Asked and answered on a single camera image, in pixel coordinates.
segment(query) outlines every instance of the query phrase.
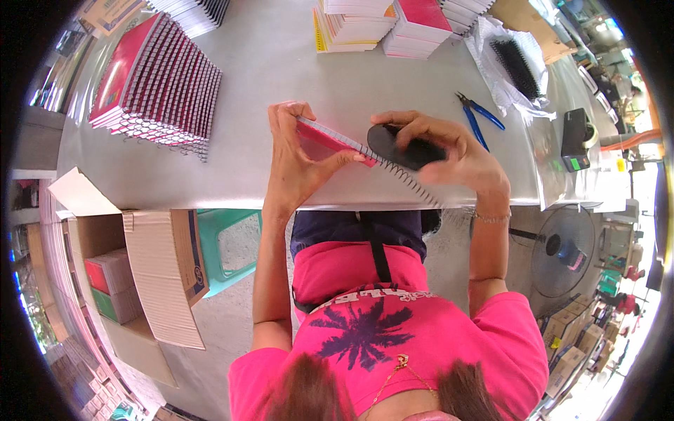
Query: dark blue shorts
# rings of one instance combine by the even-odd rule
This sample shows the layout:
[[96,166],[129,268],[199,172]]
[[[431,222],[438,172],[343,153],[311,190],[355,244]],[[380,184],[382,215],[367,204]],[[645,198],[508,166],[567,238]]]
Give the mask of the dark blue shorts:
[[[426,244],[421,238],[421,211],[360,212],[367,218],[382,243],[405,246],[416,251],[423,263]],[[365,229],[355,212],[298,211],[295,213],[290,253],[295,255],[324,241],[368,241]]]

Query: woman's right hand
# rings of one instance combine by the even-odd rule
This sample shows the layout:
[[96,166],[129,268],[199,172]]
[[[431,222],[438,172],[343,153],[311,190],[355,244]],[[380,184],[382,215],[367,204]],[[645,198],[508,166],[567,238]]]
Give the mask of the woman's right hand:
[[422,183],[464,185],[478,195],[510,196],[510,182],[503,168],[464,125],[417,111],[387,111],[373,115],[371,122],[403,126],[396,139],[403,150],[415,137],[447,150],[447,160],[432,162],[419,170]]

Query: gold necklace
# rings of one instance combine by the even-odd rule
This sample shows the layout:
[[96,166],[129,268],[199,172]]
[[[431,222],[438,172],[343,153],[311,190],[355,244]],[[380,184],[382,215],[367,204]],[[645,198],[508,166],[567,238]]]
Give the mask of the gold necklace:
[[379,396],[381,395],[381,393],[384,391],[384,387],[386,387],[388,382],[398,372],[398,370],[400,370],[402,368],[407,368],[410,372],[412,372],[412,374],[416,378],[418,378],[424,385],[426,385],[426,387],[428,387],[428,390],[431,392],[433,397],[437,399],[437,393],[433,390],[431,385],[429,385],[426,380],[422,379],[421,376],[419,376],[417,374],[417,372],[412,369],[412,367],[407,365],[407,362],[409,361],[409,359],[410,359],[410,357],[407,356],[406,354],[398,354],[398,365],[396,366],[396,368],[393,369],[393,372],[391,374],[389,374],[388,377],[386,377],[386,381],[383,383],[383,385],[381,385],[381,389],[379,389],[379,391],[377,392],[377,395],[375,396],[375,398],[372,401],[372,406],[370,406],[370,408],[367,408],[367,414],[365,415],[366,420],[367,420],[367,417],[369,417],[370,411],[372,410],[374,405],[377,404],[377,400],[379,399]]

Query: black strap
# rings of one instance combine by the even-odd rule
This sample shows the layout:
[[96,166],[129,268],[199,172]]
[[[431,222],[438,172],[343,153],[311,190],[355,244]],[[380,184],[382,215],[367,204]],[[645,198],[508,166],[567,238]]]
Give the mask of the black strap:
[[[377,276],[379,277],[379,282],[381,283],[391,283],[391,271],[388,267],[388,260],[386,260],[386,254],[384,253],[384,244],[381,242],[381,238],[377,235],[372,227],[372,223],[367,219],[367,214],[359,214],[360,222],[365,229],[365,235],[370,242],[370,248],[372,249],[372,257],[375,260],[375,269],[377,270]],[[331,300],[333,297],[325,299],[324,302]],[[295,307],[300,310],[302,313],[310,314],[321,304],[312,304],[312,303],[301,303],[295,299],[295,291],[293,291],[293,302]]]

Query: pink t-shirt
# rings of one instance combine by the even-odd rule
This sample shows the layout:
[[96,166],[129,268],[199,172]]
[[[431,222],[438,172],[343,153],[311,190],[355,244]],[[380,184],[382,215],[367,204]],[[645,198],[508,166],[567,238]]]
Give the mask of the pink t-shirt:
[[[455,360],[481,362],[495,401],[519,419],[529,415],[545,391],[548,366],[527,299],[516,292],[498,294],[471,320],[452,302],[427,291],[418,254],[406,247],[384,247],[393,285],[374,284],[378,278],[366,242],[323,242],[297,254],[293,287],[299,302],[321,302],[307,300],[308,294],[299,296],[304,291],[300,285],[314,276],[320,277],[312,283],[317,298],[348,290],[301,319],[291,352],[263,348],[232,363],[228,379],[233,420],[255,419],[268,387],[303,352],[328,359],[359,416],[396,367],[398,354],[408,355],[408,366],[434,389],[438,373],[449,371]],[[413,389],[426,386],[402,369],[378,400]]]

